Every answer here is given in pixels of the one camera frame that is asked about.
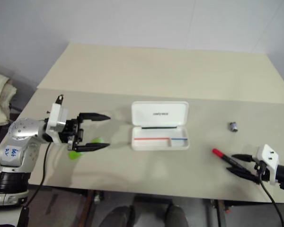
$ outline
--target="red line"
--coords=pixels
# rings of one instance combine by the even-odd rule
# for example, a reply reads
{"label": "red line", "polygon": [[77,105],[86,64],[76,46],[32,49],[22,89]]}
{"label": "red line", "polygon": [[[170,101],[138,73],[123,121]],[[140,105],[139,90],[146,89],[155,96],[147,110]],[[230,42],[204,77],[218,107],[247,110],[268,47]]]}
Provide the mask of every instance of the red line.
{"label": "red line", "polygon": [[134,140],[169,140],[169,138],[134,138]]}

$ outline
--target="handwritten label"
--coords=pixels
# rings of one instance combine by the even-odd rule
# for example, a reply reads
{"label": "handwritten label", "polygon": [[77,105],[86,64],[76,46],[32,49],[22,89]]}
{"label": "handwritten label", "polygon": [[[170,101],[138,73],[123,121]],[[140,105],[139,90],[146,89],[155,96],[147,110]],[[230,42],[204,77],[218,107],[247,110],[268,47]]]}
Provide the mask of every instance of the handwritten label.
{"label": "handwritten label", "polygon": [[18,155],[20,149],[21,149],[21,147],[6,146],[4,154],[7,157],[16,157]]}

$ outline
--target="open pencil case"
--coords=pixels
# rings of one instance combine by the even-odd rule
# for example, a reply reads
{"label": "open pencil case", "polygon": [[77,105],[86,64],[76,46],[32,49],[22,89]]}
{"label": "open pencil case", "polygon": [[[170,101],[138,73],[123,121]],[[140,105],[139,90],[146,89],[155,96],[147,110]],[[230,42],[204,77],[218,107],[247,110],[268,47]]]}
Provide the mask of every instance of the open pencil case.
{"label": "open pencil case", "polygon": [[132,148],[134,150],[186,150],[187,102],[134,102]]}

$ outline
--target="towel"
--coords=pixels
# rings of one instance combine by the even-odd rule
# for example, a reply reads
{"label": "towel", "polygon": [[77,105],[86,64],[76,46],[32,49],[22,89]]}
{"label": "towel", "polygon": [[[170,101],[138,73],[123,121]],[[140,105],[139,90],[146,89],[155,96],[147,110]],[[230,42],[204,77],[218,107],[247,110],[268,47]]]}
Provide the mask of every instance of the towel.
{"label": "towel", "polygon": [[16,93],[9,78],[0,75],[0,126],[9,123],[9,102]]}

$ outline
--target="table leg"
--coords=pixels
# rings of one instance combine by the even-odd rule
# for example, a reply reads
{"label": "table leg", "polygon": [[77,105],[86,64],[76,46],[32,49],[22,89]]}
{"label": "table leg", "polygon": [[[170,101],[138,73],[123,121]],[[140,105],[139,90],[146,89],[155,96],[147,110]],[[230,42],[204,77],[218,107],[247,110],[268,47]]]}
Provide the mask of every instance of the table leg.
{"label": "table leg", "polygon": [[215,200],[219,227],[226,227],[225,205],[223,200]]}
{"label": "table leg", "polygon": [[90,206],[93,203],[93,195],[94,195],[94,192],[92,190],[88,190],[87,198],[83,205],[83,211],[80,216],[78,227],[85,227],[85,224],[86,224],[86,221],[89,215]]}

